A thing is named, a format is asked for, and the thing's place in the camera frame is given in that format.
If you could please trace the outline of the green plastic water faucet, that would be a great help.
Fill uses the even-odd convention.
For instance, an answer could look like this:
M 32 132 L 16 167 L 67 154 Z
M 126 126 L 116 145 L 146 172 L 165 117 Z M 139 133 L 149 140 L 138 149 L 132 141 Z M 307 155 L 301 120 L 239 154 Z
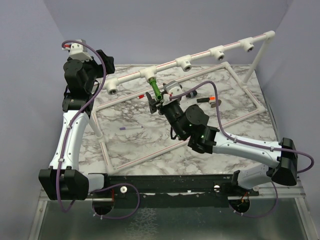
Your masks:
M 156 81 L 156 78 L 155 77 L 151 77 L 149 80 L 148 80 L 148 83 L 149 85 L 152 87 L 153 89 L 153 92 L 155 94 L 155 97 L 158 101 L 162 100 L 163 97 L 162 97 L 162 93 L 157 85 L 157 81 Z

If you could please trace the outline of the white PVC pipe rack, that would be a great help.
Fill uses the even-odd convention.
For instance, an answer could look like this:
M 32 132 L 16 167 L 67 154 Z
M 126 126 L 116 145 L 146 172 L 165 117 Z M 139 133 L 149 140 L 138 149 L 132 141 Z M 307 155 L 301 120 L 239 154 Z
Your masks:
M 241 121 L 244 121 L 250 117 L 253 117 L 255 115 L 262 114 L 267 110 L 261 104 L 261 102 L 259 102 L 259 100 L 254 96 L 254 94 L 251 92 L 251 90 L 248 88 L 247 83 L 248 83 L 249 79 L 251 78 L 260 59 L 262 58 L 264 52 L 266 51 L 266 49 L 268 49 L 268 46 L 269 46 L 270 42 L 272 41 L 272 39 L 274 38 L 274 36 L 275 36 L 275 32 L 273 30 L 267 31 L 261 35 L 255 36 L 255 37 L 247 37 L 247 38 L 238 40 L 233 43 L 229 43 L 226 45 L 219 45 L 219 46 L 209 48 L 208 50 L 203 51 L 203 52 L 195 53 L 192 55 L 188 54 L 185 56 L 181 56 L 181 57 L 176 58 L 175 60 L 172 60 L 172 61 L 169 61 L 166 63 L 162 63 L 160 65 L 151 65 L 146 68 L 142 68 L 139 71 L 129 73 L 127 75 L 123 75 L 123 76 L 119 76 L 119 77 L 112 77 L 112 78 L 106 80 L 106 83 L 103 84 L 102 89 L 106 90 L 109 95 L 115 95 L 118 92 L 117 87 L 119 85 L 127 83 L 129 81 L 134 81 L 136 79 L 145 79 L 146 81 L 148 81 L 150 79 L 156 79 L 157 73 L 162 72 L 162 71 L 166 71 L 166 70 L 169 70 L 169 69 L 175 68 L 175 67 L 181 67 L 181 69 L 184 72 L 188 72 L 192 68 L 192 64 L 191 64 L 192 61 L 196 61 L 196 60 L 199 60 L 199 59 L 202 59 L 205 57 L 213 57 L 217 61 L 221 62 L 225 58 L 226 51 L 236 49 L 236 48 L 243 48 L 246 52 L 250 52 L 254 48 L 253 43 L 263 41 L 261 48 L 259 49 L 256 57 L 254 58 L 254 60 L 252 62 L 252 65 L 250 66 L 250 68 L 249 68 L 249 70 L 243 80 L 241 80 L 239 78 L 239 76 L 236 74 L 236 72 L 232 69 L 230 63 L 227 61 L 223 61 L 218 65 L 214 65 L 214 66 L 209 67 L 207 69 L 203 69 L 201 71 L 183 76 L 183 77 L 178 78 L 176 80 L 178 83 L 181 83 L 183 81 L 187 81 L 192 78 L 196 78 L 196 77 L 202 76 L 204 74 L 208 74 L 210 72 L 213 72 L 213 71 L 216 71 L 219 69 L 226 69 L 227 71 L 229 71 L 231 76 L 236 80 L 239 87 L 247 94 L 247 96 L 251 99 L 253 104 L 256 106 L 255 111 L 252 111 L 246 115 L 235 118 L 232 121 L 229 121 L 223 125 L 223 127 L 229 127 L 229 126 L 237 124 Z M 127 95 L 122 98 L 118 98 L 116 100 L 112 100 L 112 101 L 109 101 L 106 103 L 102 103 L 102 104 L 94 107 L 93 113 L 92 113 L 93 114 L 93 124 L 95 124 L 96 127 L 98 127 L 98 129 L 99 129 L 98 133 L 100 135 L 98 135 L 98 133 L 96 133 L 96 136 L 98 137 L 99 141 L 103 139 L 104 135 L 103 135 L 102 130 L 100 129 L 100 124 L 99 124 L 99 121 L 97 118 L 97 112 L 100 110 L 106 109 L 108 107 L 114 106 L 116 104 L 119 104 L 119 103 L 122 103 L 122 102 L 125 102 L 128 100 L 132 100 L 138 96 L 141 96 L 142 94 L 143 94 L 142 90 L 136 91 L 130 95 Z M 148 161 L 152 158 L 155 158 L 155 157 L 158 157 L 162 154 L 168 153 L 169 151 L 173 151 L 179 147 L 185 146 L 186 144 L 187 144 L 187 141 L 176 143 L 176 144 L 168 146 L 162 150 L 155 151 L 152 154 L 144 156 L 140 159 L 130 161 L 130 162 L 123 164 L 119 167 L 114 167 L 112 161 L 110 160 L 105 141 L 100 142 L 100 147 L 102 150 L 103 158 L 106 163 L 106 172 L 109 174 L 114 174 L 122 169 L 124 170 L 124 169 L 127 169 L 128 167 L 131 167 L 131 166 L 133 167 L 135 165 L 141 164 L 141 163 Z

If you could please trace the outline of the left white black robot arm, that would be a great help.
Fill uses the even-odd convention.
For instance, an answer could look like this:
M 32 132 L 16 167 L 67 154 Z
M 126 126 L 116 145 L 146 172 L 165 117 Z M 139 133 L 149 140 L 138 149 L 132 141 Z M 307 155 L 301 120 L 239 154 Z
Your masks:
M 88 53 L 70 55 L 63 65 L 67 86 L 63 94 L 63 125 L 54 157 L 47 169 L 39 172 L 38 179 L 50 200 L 85 200 L 88 193 L 106 197 L 111 186 L 102 173 L 84 175 L 79 171 L 79 155 L 82 138 L 87 125 L 99 137 L 102 134 L 91 119 L 94 102 L 92 96 L 97 90 L 97 78 L 115 72 L 114 58 L 102 50 L 97 54 L 102 63 L 97 64 Z

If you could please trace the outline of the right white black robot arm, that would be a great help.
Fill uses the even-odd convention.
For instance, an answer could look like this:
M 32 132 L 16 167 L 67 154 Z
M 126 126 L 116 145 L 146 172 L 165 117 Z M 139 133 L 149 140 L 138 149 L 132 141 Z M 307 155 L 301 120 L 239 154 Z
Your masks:
M 259 163 L 256 167 L 233 173 L 229 189 L 234 195 L 240 196 L 268 182 L 283 186 L 297 184 L 298 156 L 292 139 L 284 137 L 277 142 L 236 136 L 209 126 L 209 116 L 197 104 L 182 110 L 178 100 L 162 105 L 149 93 L 146 96 L 150 112 L 164 115 L 169 122 L 171 139 L 188 140 L 188 147 L 200 154 L 232 155 Z

